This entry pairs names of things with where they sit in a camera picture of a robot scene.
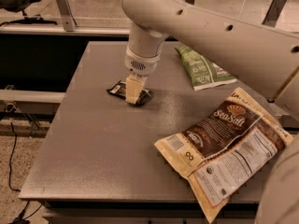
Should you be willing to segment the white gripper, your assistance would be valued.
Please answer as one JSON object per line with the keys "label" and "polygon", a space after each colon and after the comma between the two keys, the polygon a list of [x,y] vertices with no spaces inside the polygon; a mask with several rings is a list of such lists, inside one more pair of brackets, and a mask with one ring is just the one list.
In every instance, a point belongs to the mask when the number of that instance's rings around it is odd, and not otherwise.
{"label": "white gripper", "polygon": [[140,46],[127,46],[125,66],[134,74],[126,78],[126,102],[135,104],[142,92],[146,78],[151,75],[160,61],[161,52],[158,49]]}

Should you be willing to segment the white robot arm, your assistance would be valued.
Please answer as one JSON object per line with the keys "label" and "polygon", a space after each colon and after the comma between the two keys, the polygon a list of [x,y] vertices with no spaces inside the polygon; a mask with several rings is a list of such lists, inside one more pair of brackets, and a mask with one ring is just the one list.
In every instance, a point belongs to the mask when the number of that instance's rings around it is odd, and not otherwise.
{"label": "white robot arm", "polygon": [[[121,0],[131,20],[127,102],[137,101],[168,36],[207,57],[299,119],[299,36],[232,19],[183,0]],[[207,121],[155,146],[185,178],[207,221],[271,159],[254,224],[299,224],[299,137],[286,132],[246,91],[235,89]]]}

